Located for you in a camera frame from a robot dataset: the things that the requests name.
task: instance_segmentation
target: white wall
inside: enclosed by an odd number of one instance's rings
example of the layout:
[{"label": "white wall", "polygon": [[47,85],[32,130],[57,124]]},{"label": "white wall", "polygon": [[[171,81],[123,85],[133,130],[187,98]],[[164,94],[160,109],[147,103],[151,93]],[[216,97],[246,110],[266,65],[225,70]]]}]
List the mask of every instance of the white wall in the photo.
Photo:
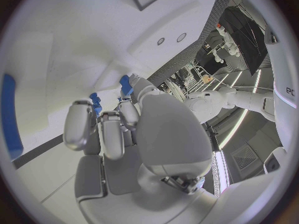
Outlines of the white wall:
[{"label": "white wall", "polygon": [[74,174],[83,155],[82,151],[72,151],[61,143],[17,170],[35,198],[39,202],[44,200],[42,205],[66,224],[87,223],[77,206],[74,191]]}]

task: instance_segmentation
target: blue object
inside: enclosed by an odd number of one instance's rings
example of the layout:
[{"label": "blue object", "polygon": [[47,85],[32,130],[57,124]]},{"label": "blue object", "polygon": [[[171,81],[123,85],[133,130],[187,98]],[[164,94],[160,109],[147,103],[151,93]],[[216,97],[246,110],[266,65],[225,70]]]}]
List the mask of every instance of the blue object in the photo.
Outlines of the blue object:
[{"label": "blue object", "polygon": [[14,108],[15,81],[10,75],[4,75],[1,93],[2,127],[6,145],[12,160],[23,152],[23,144],[17,129]]},{"label": "blue object", "polygon": [[130,95],[133,92],[133,87],[129,83],[129,77],[127,75],[124,75],[120,83],[122,85],[122,91],[124,92],[125,96]]},{"label": "blue object", "polygon": [[101,102],[101,99],[98,97],[98,94],[97,93],[92,93],[89,98],[91,98],[92,100],[92,103],[93,103],[93,108],[95,109],[95,112],[97,114],[97,117],[100,116],[100,112],[102,111],[102,106],[100,104]]}]

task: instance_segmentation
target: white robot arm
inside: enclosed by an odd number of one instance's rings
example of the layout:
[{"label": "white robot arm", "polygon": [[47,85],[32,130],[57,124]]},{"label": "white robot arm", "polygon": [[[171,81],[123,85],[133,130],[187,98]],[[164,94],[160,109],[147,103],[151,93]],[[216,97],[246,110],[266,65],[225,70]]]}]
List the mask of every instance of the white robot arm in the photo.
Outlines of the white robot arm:
[{"label": "white robot arm", "polygon": [[219,91],[191,93],[184,103],[201,123],[217,116],[222,108],[232,109],[235,106],[259,112],[266,119],[275,122],[274,98],[271,92],[258,94],[222,87]]}]

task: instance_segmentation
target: air vent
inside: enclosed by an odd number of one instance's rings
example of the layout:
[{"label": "air vent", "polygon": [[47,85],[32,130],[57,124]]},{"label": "air vent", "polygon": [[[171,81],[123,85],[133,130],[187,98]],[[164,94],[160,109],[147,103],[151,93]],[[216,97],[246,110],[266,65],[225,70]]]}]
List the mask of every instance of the air vent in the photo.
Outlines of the air vent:
[{"label": "air vent", "polygon": [[258,159],[254,151],[248,145],[243,145],[241,148],[232,152],[231,155],[233,156],[240,171]]}]

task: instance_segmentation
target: cable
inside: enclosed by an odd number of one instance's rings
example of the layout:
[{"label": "cable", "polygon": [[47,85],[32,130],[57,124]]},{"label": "cable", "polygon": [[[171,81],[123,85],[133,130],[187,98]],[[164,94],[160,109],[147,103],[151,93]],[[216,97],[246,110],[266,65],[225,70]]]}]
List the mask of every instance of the cable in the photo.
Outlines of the cable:
[{"label": "cable", "polygon": [[205,71],[205,73],[207,73],[210,77],[213,77],[216,81],[220,82],[221,84],[225,85],[225,86],[229,86],[229,87],[234,87],[234,88],[257,88],[257,89],[262,89],[262,90],[269,90],[269,91],[273,91],[273,89],[270,88],[265,88],[265,87],[257,87],[257,86],[230,86],[228,84],[225,84],[221,81],[219,81],[216,77],[214,77],[213,75],[209,74],[203,67],[196,65],[195,67],[200,67],[201,69],[203,69]]}]

